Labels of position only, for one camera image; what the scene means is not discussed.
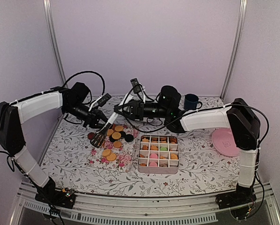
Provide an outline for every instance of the pink floral cloth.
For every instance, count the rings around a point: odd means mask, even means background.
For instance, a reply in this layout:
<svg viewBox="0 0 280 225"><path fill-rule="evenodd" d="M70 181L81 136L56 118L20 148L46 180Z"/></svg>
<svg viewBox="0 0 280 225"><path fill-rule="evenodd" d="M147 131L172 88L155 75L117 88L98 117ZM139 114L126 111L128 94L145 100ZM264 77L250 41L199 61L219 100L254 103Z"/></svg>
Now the pink floral cloth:
<svg viewBox="0 0 280 225"><path fill-rule="evenodd" d="M138 131L128 127L127 125L123 125L123 127L126 134L131 134L134 136L134 140L132 142L126 142L124 139L120 139L119 141L122 143L122 146L120 148L115 148L113 143L110 142L109 138L106 137L104 147L93 147L91 149L90 154L87 157L87 166L119 172L129 171L132 164L132 157L136 149L135 144ZM110 149L112 150L112 153L116 154L117 158L115 161L110 162L106 159L106 157L102 156L102 152L105 149Z"/></svg>

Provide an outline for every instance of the black disc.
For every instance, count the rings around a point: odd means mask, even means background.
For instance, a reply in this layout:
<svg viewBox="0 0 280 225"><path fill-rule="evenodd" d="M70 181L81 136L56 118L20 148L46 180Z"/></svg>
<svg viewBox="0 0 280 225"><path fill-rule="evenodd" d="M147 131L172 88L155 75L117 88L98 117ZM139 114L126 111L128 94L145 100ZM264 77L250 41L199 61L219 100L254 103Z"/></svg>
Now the black disc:
<svg viewBox="0 0 280 225"><path fill-rule="evenodd" d="M126 140L127 142L132 142L132 141L134 140L134 137L133 137L133 135L126 135L126 136L125 136L125 140Z"/></svg>
<svg viewBox="0 0 280 225"><path fill-rule="evenodd" d="M110 136L110 141L111 141L112 143L114 143L116 140L113 139L112 136Z"/></svg>
<svg viewBox="0 0 280 225"><path fill-rule="evenodd" d="M126 133L124 131L120 131L119 133L121 134L121 138L120 139L123 139L126 136Z"/></svg>

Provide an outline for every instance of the mug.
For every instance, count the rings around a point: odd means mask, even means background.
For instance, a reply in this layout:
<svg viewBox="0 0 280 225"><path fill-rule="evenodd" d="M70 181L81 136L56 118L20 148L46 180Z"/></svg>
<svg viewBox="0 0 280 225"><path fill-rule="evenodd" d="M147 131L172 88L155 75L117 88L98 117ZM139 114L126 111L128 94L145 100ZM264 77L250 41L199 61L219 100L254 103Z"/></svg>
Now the mug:
<svg viewBox="0 0 280 225"><path fill-rule="evenodd" d="M194 95L194 94L185 95L185 102L183 105L183 108L185 110L196 110L196 109L200 109L201 107L202 107L202 102L199 101L199 98L197 95Z"/></svg>

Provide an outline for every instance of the table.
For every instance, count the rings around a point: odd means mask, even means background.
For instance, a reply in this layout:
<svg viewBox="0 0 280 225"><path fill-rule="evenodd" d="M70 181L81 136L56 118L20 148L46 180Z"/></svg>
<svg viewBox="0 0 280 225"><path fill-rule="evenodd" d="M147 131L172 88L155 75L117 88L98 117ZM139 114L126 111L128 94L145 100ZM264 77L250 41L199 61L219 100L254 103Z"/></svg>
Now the table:
<svg viewBox="0 0 280 225"><path fill-rule="evenodd" d="M123 96L112 97L102 108L107 117ZM203 108L222 105L219 97L201 97ZM69 120L78 122L73 116ZM122 116L117 124L126 123ZM134 122L143 130L155 127L145 122ZM78 192L109 196L186 196L214 193L235 189L239 175L238 157L225 157L212 145L214 129L201 129L174 134L167 129L155 135L176 135L180 147L180 169L174 175L143 174L137 170L136 148L129 172L114 172L88 166L91 144L87 134L90 128L62 121L46 152L42 169L52 177L59 188L74 188Z"/></svg>

